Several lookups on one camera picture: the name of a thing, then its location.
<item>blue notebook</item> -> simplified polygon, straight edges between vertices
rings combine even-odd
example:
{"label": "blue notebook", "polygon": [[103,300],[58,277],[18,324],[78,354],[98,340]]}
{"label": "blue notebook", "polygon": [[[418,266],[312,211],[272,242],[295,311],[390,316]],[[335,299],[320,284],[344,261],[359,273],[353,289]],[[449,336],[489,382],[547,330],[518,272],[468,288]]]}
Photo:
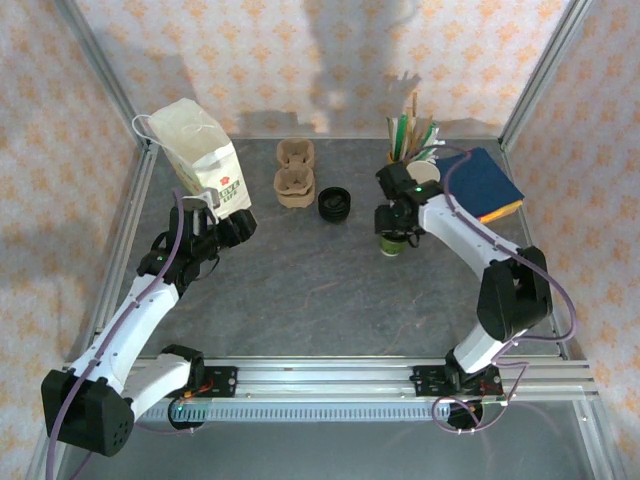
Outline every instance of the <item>blue notebook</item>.
{"label": "blue notebook", "polygon": [[[440,181],[462,155],[436,160]],[[524,195],[496,165],[484,148],[471,150],[471,160],[451,176],[449,189],[458,203],[483,223],[514,212]]]}

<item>paper bag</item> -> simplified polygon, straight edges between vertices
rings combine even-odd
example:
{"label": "paper bag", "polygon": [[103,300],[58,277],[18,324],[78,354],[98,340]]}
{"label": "paper bag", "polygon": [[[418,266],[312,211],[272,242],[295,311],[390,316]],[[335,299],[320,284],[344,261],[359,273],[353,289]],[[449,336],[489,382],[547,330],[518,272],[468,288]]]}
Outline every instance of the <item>paper bag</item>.
{"label": "paper bag", "polygon": [[251,207],[236,150],[220,124],[193,100],[183,98],[149,117],[171,165],[194,195],[205,188],[220,194],[219,218]]}

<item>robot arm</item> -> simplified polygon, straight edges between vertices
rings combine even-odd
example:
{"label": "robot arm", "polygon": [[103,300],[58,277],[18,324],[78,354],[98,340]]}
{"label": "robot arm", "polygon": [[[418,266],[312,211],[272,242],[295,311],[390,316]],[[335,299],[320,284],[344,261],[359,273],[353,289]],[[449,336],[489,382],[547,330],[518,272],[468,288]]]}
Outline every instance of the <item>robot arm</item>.
{"label": "robot arm", "polygon": [[105,456],[115,455],[131,434],[133,423],[149,407],[167,394],[187,387],[198,389],[204,382],[204,358],[195,350],[171,345],[154,363],[129,378],[131,368],[158,323],[176,304],[189,284],[200,274],[204,261],[217,259],[223,248],[246,241],[256,229],[247,210],[218,220],[214,207],[217,192],[205,191],[196,197],[183,198],[184,227],[177,255],[157,283],[120,327],[111,335],[116,321],[131,303],[150,286],[167,262],[178,236],[178,210],[173,207],[169,230],[154,241],[142,259],[125,301],[93,345],[65,371],[52,370],[42,382],[47,433],[73,384],[96,352],[111,336],[89,376],[80,386],[65,415],[59,440]]}
{"label": "robot arm", "polygon": [[[391,205],[376,209],[376,233],[396,237],[419,237],[431,233],[467,263],[481,282],[478,324],[447,355],[459,386],[481,372],[514,337],[524,334],[551,313],[549,284],[509,255],[495,248],[498,243],[546,270],[544,254],[535,247],[522,249],[481,224],[453,199],[449,208],[442,186],[435,181],[418,185],[406,167],[387,165],[376,174]],[[488,242],[472,231],[456,213],[473,222],[493,239]]]}

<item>green cup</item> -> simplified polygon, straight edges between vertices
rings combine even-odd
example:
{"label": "green cup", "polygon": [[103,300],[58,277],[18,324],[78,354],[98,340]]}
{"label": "green cup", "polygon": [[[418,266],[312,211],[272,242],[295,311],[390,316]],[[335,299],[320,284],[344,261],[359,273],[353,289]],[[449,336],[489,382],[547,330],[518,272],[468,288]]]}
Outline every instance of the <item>green cup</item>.
{"label": "green cup", "polygon": [[406,246],[406,237],[380,235],[380,251],[387,257],[396,257],[400,255],[404,251]]}

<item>patterned wallpaper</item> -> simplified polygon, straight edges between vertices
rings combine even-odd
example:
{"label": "patterned wallpaper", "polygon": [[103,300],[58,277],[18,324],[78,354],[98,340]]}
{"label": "patterned wallpaper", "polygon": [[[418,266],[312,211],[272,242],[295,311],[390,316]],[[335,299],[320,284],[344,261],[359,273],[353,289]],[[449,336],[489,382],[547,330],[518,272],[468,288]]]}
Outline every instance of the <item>patterned wallpaper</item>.
{"label": "patterned wallpaper", "polygon": [[135,145],[50,0],[0,2],[0,477],[22,479],[40,383],[78,353]]}
{"label": "patterned wallpaper", "polygon": [[241,136],[386,136],[413,90],[498,135],[568,0],[79,0],[139,113],[181,97]]}
{"label": "patterned wallpaper", "polygon": [[510,152],[535,237],[576,301],[630,478],[640,473],[638,31],[635,2],[595,2]]}

